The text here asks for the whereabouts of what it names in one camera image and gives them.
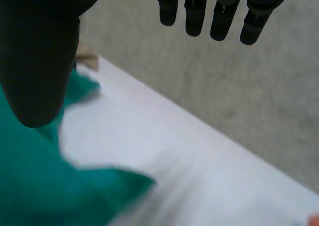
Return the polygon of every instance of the green cloth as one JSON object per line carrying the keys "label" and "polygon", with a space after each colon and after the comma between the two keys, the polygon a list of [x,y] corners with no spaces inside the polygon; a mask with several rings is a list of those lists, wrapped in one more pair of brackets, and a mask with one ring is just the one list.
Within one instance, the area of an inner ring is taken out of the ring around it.
{"label": "green cloth", "polygon": [[[73,72],[64,107],[98,84]],[[0,90],[0,226],[105,226],[154,181],[114,168],[79,170],[59,153],[57,127],[30,129]]]}

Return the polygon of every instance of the white table surface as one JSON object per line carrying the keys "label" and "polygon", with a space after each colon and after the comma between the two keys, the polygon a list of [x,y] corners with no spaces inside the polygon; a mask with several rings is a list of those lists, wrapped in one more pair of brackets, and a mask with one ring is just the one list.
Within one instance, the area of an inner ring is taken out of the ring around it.
{"label": "white table surface", "polygon": [[113,226],[305,226],[319,212],[318,195],[105,59],[90,74],[102,93],[66,111],[63,154],[158,182]]}

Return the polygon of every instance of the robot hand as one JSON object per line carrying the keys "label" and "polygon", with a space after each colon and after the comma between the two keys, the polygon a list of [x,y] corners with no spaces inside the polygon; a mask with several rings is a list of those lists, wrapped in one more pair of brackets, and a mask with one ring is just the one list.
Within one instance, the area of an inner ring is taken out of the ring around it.
{"label": "robot hand", "polygon": [[[171,26],[175,22],[178,0],[158,0],[160,21]],[[185,0],[186,32],[198,36],[202,30],[207,0]],[[217,0],[210,36],[222,41],[227,36],[240,0]],[[247,0],[248,13],[244,20],[240,40],[245,45],[254,44],[273,10],[284,0]]]}

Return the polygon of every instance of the gray carpet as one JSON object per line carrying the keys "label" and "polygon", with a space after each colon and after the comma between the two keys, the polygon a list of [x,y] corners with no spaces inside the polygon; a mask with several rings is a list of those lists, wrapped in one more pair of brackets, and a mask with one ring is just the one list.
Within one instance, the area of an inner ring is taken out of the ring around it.
{"label": "gray carpet", "polygon": [[312,190],[319,192],[319,0],[287,0],[258,42],[239,41],[241,2],[225,41],[159,23],[157,0],[99,0],[82,39],[108,60]]}

